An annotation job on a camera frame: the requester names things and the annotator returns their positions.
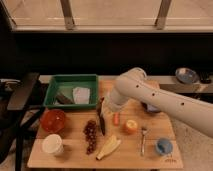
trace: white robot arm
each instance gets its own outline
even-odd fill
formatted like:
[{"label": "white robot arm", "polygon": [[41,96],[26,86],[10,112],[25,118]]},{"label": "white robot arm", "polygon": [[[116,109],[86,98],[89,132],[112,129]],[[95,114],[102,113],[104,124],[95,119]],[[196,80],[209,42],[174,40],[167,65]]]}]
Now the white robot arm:
[{"label": "white robot arm", "polygon": [[116,78],[106,97],[112,111],[120,110],[129,98],[151,104],[196,130],[213,137],[213,105],[179,94],[157,89],[145,82],[146,73],[133,68]]}]

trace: white container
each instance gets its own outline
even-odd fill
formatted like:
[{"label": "white container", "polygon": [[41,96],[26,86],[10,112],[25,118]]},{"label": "white container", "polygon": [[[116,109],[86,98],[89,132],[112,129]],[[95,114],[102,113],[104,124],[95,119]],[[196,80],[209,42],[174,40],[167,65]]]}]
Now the white container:
[{"label": "white container", "polygon": [[42,150],[54,156],[61,155],[64,151],[61,137],[58,134],[48,135],[43,140]]}]

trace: green tray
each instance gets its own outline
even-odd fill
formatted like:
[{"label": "green tray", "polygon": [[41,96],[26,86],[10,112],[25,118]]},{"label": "green tray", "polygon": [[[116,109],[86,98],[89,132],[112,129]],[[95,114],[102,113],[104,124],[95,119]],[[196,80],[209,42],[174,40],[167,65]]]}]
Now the green tray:
[{"label": "green tray", "polygon": [[[75,87],[90,89],[89,104],[59,104],[56,95],[60,91],[73,99]],[[96,74],[54,75],[52,76],[44,99],[44,106],[53,109],[94,109],[98,102],[98,76]]]}]

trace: grapes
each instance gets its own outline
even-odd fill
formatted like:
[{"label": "grapes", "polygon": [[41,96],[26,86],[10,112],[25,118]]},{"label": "grapes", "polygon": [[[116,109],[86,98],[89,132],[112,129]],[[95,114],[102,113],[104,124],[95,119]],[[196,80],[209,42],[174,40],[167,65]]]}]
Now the grapes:
[{"label": "grapes", "polygon": [[86,154],[91,154],[95,151],[96,149],[96,141],[97,141],[97,136],[96,136],[96,130],[97,125],[94,120],[89,120],[87,122],[87,125],[84,127],[84,134],[85,134],[85,139],[88,142],[89,146],[87,147],[87,152]]}]

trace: orange bowl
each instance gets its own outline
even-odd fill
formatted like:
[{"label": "orange bowl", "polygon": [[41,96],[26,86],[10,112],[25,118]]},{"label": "orange bowl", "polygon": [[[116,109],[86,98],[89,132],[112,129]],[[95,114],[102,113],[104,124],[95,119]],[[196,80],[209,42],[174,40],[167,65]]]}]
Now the orange bowl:
[{"label": "orange bowl", "polygon": [[44,112],[40,118],[41,127],[48,133],[57,133],[64,128],[66,114],[60,109]]}]

